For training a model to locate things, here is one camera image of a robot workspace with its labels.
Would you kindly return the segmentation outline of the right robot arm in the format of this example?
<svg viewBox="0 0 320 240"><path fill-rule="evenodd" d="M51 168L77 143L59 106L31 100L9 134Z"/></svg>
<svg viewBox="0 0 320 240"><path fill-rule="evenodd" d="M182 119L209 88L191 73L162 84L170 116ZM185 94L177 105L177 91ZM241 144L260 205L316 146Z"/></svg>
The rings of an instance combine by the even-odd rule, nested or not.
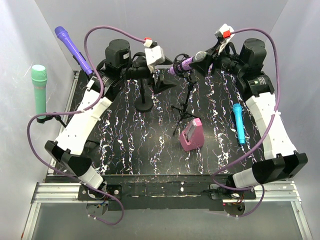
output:
<svg viewBox="0 0 320 240"><path fill-rule="evenodd" d="M265 43L257 38L244 41L239 54L229 42L222 52L217 43L205 53L197 54L190 67L202 75L215 68L233 74L236 87L250 110L263 140L264 160L251 168L232 174L226 182L227 195L237 199L246 187L294 177L307 163L305 153L299 153L291 142L280 113L275 110L276 95L270 78L262 71L267 55Z"/></svg>

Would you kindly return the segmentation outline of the black tripod shock-mount stand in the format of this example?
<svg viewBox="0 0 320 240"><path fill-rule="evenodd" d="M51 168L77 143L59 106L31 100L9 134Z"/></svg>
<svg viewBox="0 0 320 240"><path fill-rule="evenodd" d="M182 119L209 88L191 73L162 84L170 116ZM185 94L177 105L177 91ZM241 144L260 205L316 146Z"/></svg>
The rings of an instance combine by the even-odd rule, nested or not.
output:
<svg viewBox="0 0 320 240"><path fill-rule="evenodd" d="M174 105L171 105L171 109L178 110L179 115L180 115L180 118L179 118L179 120L176 124L176 127L172 133L173 136L176 134L177 128L178 128L179 124L183 122L183 120L188 119L188 118L197 118L197 116L188 112L188 110L187 110L188 105L189 105L189 99L190 99L191 92L194 89L194 85L198 83L196 80L192 80L193 70L184 70L183 69L183 62L189 58L191 58L191 57L188 54L181 53L181 54L177 55L173 60L174 73L178 77L183 78L184 80L186 80L186 82L188 82L188 86L187 86L188 92L187 92L185 101L180 103L181 108L176 107Z"/></svg>

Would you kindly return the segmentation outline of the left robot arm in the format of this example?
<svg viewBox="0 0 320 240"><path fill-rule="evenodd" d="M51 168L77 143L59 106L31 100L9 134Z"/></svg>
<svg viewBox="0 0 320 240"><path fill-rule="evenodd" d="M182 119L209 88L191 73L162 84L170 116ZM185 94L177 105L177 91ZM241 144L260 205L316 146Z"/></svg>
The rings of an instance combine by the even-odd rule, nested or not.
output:
<svg viewBox="0 0 320 240"><path fill-rule="evenodd" d="M62 133L54 141L47 141L45 149L51 157L89 188L95 200L106 196L103 178L92 166L92 160L82 155L88 137L103 113L111 106L127 80L148 80L154 94L158 94L173 84L164 83L156 76L156 66L172 63L163 49L151 39L144 42L143 52L131 54L130 44L124 39L112 40L105 49L105 59L101 61L87 84L83 99L75 114Z"/></svg>

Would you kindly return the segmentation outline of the blue microphone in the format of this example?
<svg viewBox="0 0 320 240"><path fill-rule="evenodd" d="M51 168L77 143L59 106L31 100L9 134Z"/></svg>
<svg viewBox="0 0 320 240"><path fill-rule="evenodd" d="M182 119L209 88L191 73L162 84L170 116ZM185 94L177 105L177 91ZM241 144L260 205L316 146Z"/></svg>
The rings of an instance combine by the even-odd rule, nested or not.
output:
<svg viewBox="0 0 320 240"><path fill-rule="evenodd" d="M246 143L242 111L242 106L239 103L235 103L232 106L232 112L235 117L238 142L240 145L244 145Z"/></svg>

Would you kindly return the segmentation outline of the glitter purple microphone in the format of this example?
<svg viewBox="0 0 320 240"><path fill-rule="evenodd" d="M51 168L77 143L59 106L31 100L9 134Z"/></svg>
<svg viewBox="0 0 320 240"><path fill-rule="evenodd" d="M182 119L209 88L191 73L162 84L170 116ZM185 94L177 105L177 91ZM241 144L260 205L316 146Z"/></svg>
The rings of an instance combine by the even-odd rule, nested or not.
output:
<svg viewBox="0 0 320 240"><path fill-rule="evenodd" d="M173 61L172 67L169 69L171 75L182 75L192 69L190 64L193 62L202 61L206 58L206 51L199 51L194 56L190 57L187 54L181 53L176 56Z"/></svg>

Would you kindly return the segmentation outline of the black round-base desk stand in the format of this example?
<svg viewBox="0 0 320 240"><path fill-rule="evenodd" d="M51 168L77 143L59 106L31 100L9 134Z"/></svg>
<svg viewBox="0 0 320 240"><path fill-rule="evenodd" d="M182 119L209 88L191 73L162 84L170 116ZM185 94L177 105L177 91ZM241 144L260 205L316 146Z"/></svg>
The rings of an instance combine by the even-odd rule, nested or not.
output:
<svg viewBox="0 0 320 240"><path fill-rule="evenodd" d="M145 96L145 87L143 80L139 80L139 92L140 96L134 101L135 110L139 113L150 112L154 106L153 100L150 96Z"/></svg>

